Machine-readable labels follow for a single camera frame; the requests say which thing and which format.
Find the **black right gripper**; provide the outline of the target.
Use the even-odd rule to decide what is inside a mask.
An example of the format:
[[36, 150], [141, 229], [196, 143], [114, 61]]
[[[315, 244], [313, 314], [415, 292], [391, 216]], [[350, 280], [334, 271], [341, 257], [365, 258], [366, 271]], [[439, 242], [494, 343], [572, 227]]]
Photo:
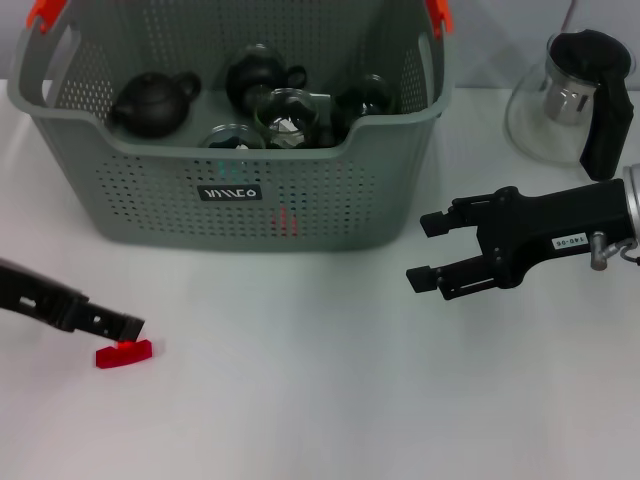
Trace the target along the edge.
[[589, 240], [597, 232], [613, 243], [631, 237], [621, 180], [538, 197], [508, 187], [499, 195], [457, 198], [446, 212], [423, 215], [420, 225], [429, 238], [477, 227], [483, 256], [406, 271], [416, 293], [438, 290], [445, 300], [496, 287], [515, 288], [540, 263], [589, 253]]

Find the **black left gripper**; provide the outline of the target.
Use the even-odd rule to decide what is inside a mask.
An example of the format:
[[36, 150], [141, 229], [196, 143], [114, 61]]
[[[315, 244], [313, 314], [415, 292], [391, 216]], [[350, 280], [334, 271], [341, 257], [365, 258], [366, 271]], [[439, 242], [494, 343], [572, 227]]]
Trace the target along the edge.
[[115, 342], [136, 342], [145, 321], [93, 303], [80, 291], [1, 260], [1, 309], [55, 329], [80, 330]]

